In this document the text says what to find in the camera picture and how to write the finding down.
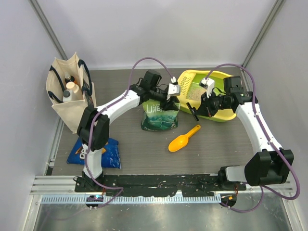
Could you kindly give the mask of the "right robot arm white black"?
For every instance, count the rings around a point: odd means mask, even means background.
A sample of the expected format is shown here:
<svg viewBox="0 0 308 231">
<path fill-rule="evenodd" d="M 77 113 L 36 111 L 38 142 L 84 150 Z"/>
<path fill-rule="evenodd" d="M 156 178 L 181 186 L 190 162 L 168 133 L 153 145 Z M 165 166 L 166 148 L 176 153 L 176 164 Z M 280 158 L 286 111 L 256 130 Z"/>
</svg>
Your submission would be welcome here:
<svg viewBox="0 0 308 231">
<path fill-rule="evenodd" d="M 288 165 L 294 160 L 291 150 L 286 150 L 277 142 L 267 126 L 253 92 L 245 91 L 239 76 L 223 80 L 224 91 L 215 94 L 215 82 L 203 78 L 199 85 L 206 92 L 201 96 L 201 104 L 194 116 L 213 117 L 220 110 L 231 109 L 242 122 L 253 147 L 254 156 L 244 166 L 222 167 L 225 171 L 217 178 L 218 186 L 230 189 L 236 181 L 251 186 L 283 184 L 289 175 Z"/>
</svg>

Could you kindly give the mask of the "black bag clip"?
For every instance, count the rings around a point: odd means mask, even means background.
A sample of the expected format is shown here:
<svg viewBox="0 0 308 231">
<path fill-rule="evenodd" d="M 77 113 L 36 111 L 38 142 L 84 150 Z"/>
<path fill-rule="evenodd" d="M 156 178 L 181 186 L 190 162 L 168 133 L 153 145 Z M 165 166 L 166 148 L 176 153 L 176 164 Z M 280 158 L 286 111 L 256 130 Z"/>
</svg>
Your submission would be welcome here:
<svg viewBox="0 0 308 231">
<path fill-rule="evenodd" d="M 187 105 L 188 109 L 190 110 L 191 114 L 193 115 L 195 121 L 199 121 L 199 118 L 196 114 L 197 109 L 195 107 L 192 107 L 189 102 L 187 102 L 186 105 Z"/>
</svg>

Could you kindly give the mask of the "green cat litter bag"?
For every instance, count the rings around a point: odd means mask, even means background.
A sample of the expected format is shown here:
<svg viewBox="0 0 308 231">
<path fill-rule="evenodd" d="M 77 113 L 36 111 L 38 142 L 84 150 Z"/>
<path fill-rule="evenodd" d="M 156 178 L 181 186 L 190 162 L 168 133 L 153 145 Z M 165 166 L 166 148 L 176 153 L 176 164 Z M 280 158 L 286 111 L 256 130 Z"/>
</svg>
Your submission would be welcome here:
<svg viewBox="0 0 308 231">
<path fill-rule="evenodd" d="M 142 104 L 143 118 L 141 129 L 145 131 L 165 131 L 178 127 L 177 115 L 180 103 L 175 103 L 177 110 L 164 111 L 160 108 L 160 102 L 148 100 Z"/>
</svg>

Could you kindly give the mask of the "yellow plastic scoop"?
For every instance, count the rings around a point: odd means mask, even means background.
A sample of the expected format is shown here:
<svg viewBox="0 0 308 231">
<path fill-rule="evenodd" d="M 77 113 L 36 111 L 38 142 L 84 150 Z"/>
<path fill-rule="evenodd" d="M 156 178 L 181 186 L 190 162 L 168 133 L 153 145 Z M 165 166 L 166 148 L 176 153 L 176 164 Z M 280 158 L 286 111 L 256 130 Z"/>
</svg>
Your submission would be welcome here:
<svg viewBox="0 0 308 231">
<path fill-rule="evenodd" d="M 194 135 L 196 132 L 198 132 L 201 129 L 200 125 L 196 125 L 194 128 L 192 128 L 190 131 L 188 131 L 186 134 L 179 135 L 177 138 L 175 138 L 168 146 L 168 150 L 170 152 L 177 152 L 178 150 L 184 148 L 188 142 L 189 138 Z"/>
</svg>

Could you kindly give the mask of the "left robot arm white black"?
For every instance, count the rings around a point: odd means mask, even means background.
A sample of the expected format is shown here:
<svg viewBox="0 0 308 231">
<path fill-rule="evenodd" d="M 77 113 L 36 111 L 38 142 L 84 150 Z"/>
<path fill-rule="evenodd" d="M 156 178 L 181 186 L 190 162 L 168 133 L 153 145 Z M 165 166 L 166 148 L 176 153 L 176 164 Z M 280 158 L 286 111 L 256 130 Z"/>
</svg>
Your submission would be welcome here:
<svg viewBox="0 0 308 231">
<path fill-rule="evenodd" d="M 136 108 L 148 100 L 160 103 L 164 111 L 177 111 L 180 85 L 175 77 L 165 89 L 159 88 L 161 75 L 154 71 L 146 71 L 144 77 L 136 84 L 113 99 L 109 103 L 94 108 L 85 108 L 79 123 L 77 134 L 85 150 L 82 175 L 76 177 L 76 192 L 97 192 L 103 188 L 102 150 L 108 143 L 110 125 L 117 118 L 132 108 Z"/>
</svg>

